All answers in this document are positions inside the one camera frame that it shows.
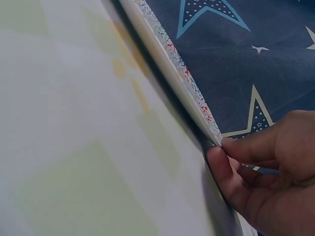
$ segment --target yellow stain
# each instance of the yellow stain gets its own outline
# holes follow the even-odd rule
[[[141,69],[142,73],[148,77],[150,69],[141,55],[138,47],[131,38],[129,32],[120,23],[111,24],[112,32],[117,39],[117,43],[122,51],[123,57],[128,64],[135,69]]]
[[[144,113],[146,113],[146,114],[150,113],[150,109],[149,109],[149,104],[148,104],[147,98],[143,94],[140,85],[138,84],[138,82],[134,78],[131,79],[131,82],[132,82],[134,91],[136,92],[137,97],[138,97],[138,99],[140,101],[140,104],[141,104],[141,107],[142,107]]]
[[[118,78],[120,79],[126,78],[126,69],[123,62],[120,59],[117,58],[113,59],[113,69]]]

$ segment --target knuckle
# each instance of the knuckle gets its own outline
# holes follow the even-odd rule
[[[290,111],[289,113],[287,113],[285,115],[285,118],[291,119],[291,118],[297,118],[299,116],[301,116],[305,111],[303,110],[294,110],[294,111]]]

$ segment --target fabric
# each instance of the fabric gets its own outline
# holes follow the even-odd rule
[[[268,127],[315,109],[315,7],[310,0],[147,0],[224,136],[252,132],[251,105]]]

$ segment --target white star outline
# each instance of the white star outline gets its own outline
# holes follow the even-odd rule
[[[267,123],[269,126],[273,125],[273,121],[265,107],[265,104],[263,103],[257,89],[255,86],[252,86],[252,97],[251,97],[251,104],[250,104],[250,111],[249,111],[249,116],[248,116],[248,123],[247,123],[247,128],[244,130],[239,130],[239,131],[234,131],[234,132],[229,132],[229,133],[224,133],[222,134],[223,137],[230,137],[230,136],[236,136],[236,135],[241,135],[241,134],[248,134],[252,130],[252,120],[254,118],[254,109],[255,109],[255,101],[258,102],[262,113],[265,115]]]

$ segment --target light blue star outline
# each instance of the light blue star outline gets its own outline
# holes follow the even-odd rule
[[[248,31],[251,31],[248,26],[245,24],[245,22],[242,20],[242,18],[237,14],[237,12],[234,10],[234,8],[226,1],[226,0],[221,0],[233,13],[233,15],[236,17],[236,19],[225,15],[224,13],[217,11],[213,8],[210,8],[208,6],[204,6],[201,10],[199,10],[186,24],[183,26],[184,22],[184,11],[185,11],[185,5],[186,5],[186,0],[181,0],[181,8],[180,8],[180,13],[179,13],[179,22],[178,22],[178,29],[177,29],[177,39],[182,36],[183,33],[206,11],[212,11],[213,13],[216,13],[234,23],[237,25],[245,28]]]

